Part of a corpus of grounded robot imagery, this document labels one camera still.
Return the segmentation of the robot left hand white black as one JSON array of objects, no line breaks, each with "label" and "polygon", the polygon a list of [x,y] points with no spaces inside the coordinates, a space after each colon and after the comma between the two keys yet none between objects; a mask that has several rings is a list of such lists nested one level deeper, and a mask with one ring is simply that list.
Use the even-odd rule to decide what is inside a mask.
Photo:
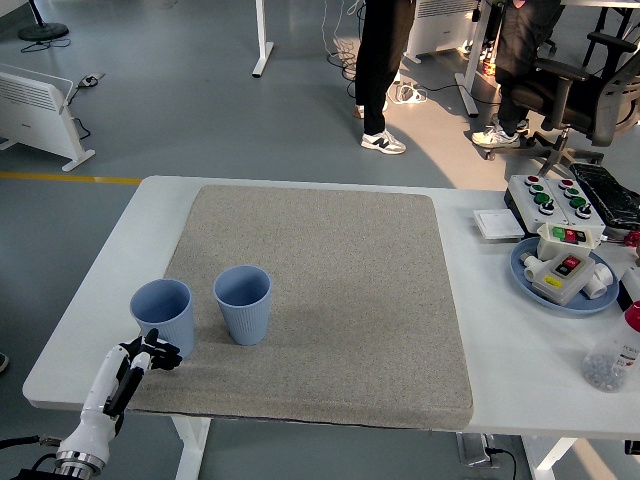
[{"label": "robot left hand white black", "polygon": [[124,411],[145,373],[171,370],[182,361],[180,349],[159,338],[156,328],[129,343],[114,346],[105,356],[84,402],[80,423],[56,454],[57,471],[76,478],[101,473],[110,457]]}]

